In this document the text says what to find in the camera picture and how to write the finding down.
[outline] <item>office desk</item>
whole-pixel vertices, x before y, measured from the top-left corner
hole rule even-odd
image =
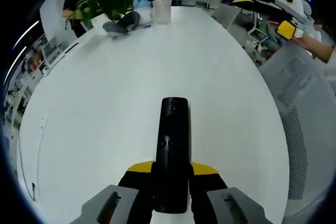
[[[35,180],[51,223],[72,221],[129,166],[155,159],[164,97],[189,101],[192,161],[217,169],[281,223],[289,183],[282,123],[259,71],[220,24],[201,9],[173,7],[168,25],[118,40],[91,30],[77,42],[35,89],[20,131],[26,180]],[[152,223],[193,218],[190,210],[153,213]]]
[[[10,117],[11,123],[8,124],[9,136],[7,136],[10,139],[9,159],[10,159],[10,164],[14,171],[17,170],[17,137],[18,137],[18,129],[22,121],[22,114],[19,113],[18,111],[20,107],[20,103],[22,99],[25,101],[29,100],[32,94],[31,92],[37,86],[42,76],[43,75],[39,69],[31,73],[28,79],[25,81],[25,83],[20,88],[17,96],[15,97],[15,102],[13,104],[13,110],[12,110],[12,116]]]

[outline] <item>floor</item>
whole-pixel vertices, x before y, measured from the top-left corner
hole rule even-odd
[[[212,15],[215,10],[203,8],[205,12]],[[250,56],[254,64],[259,67],[265,61],[265,56],[261,53],[261,46],[257,46],[258,41],[249,36],[247,30],[242,26],[242,23],[246,20],[245,14],[238,14],[237,18],[230,25],[228,32],[236,39],[236,41],[244,48],[247,54]]]

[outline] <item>wall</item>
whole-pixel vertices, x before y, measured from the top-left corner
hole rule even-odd
[[[12,89],[14,89],[14,84],[15,84],[16,82],[19,82],[19,78],[18,78],[18,76],[19,76],[19,74],[20,74],[20,72],[21,72],[21,66],[22,66],[22,63],[23,63],[23,60],[20,61],[19,64],[18,64],[18,65],[16,66],[16,68],[14,69],[14,72],[13,72],[13,74],[12,74],[12,76],[11,76],[9,82],[8,82],[8,89],[7,89],[7,91],[8,91],[8,90],[12,90]]]
[[[35,50],[41,49],[41,47],[44,45],[44,43],[41,43],[42,40],[45,40],[45,34],[42,34],[33,44],[32,47]]]
[[[40,16],[47,40],[50,41],[56,37],[58,42],[69,46],[77,37],[71,30],[70,24],[65,29],[66,19],[62,17],[64,1],[45,0],[40,8]]]

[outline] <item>hand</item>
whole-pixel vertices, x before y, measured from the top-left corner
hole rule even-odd
[[[327,63],[331,57],[333,47],[310,37],[304,33],[302,38],[292,37],[292,40],[303,47],[305,50],[310,51],[313,55],[318,57],[323,62]]]
[[[303,47],[305,50],[309,50],[309,38],[307,38],[307,36],[310,37],[304,33],[301,38],[296,38],[293,36],[292,40]]]

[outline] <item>potted plant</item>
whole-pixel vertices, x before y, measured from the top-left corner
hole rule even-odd
[[[103,23],[120,20],[121,15],[132,9],[133,0],[80,0],[67,21],[80,17],[85,23],[92,23],[94,28],[102,29]]]

